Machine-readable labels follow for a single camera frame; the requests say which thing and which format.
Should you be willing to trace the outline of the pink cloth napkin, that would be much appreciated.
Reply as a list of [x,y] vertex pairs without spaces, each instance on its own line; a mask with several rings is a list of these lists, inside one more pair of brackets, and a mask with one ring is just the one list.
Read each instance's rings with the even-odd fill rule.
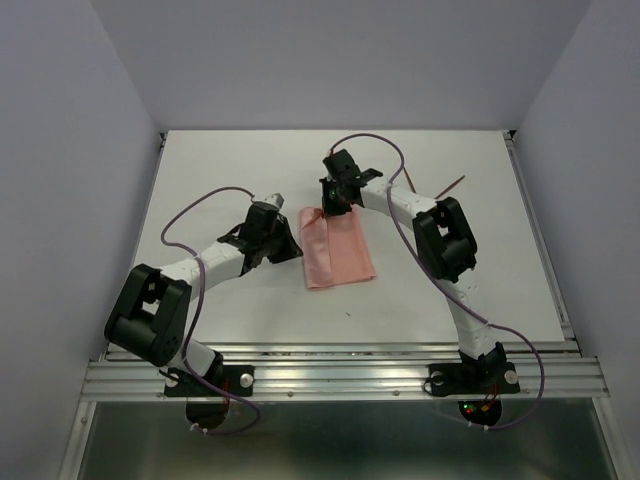
[[298,233],[307,289],[376,277],[357,210],[329,217],[320,208],[304,207],[298,213]]

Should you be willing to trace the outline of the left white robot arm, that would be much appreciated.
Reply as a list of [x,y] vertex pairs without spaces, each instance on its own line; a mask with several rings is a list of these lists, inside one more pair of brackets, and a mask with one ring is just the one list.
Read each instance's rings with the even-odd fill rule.
[[201,253],[154,268],[134,267],[107,320],[106,339],[153,364],[188,373],[199,393],[215,392],[222,382],[222,355],[185,338],[189,305],[214,286],[240,278],[261,265],[302,255],[278,193],[254,200],[243,223]]

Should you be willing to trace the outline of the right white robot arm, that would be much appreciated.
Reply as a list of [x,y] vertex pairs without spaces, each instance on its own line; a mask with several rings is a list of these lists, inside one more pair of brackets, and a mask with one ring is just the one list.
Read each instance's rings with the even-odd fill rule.
[[498,383],[506,354],[489,322],[474,311],[478,246],[459,202],[451,197],[436,201],[393,186],[380,171],[361,170],[345,149],[329,153],[323,164],[323,212],[339,216],[357,205],[390,217],[399,234],[409,229],[414,241],[405,245],[446,298],[460,361],[429,365],[424,390],[445,397],[475,394]]

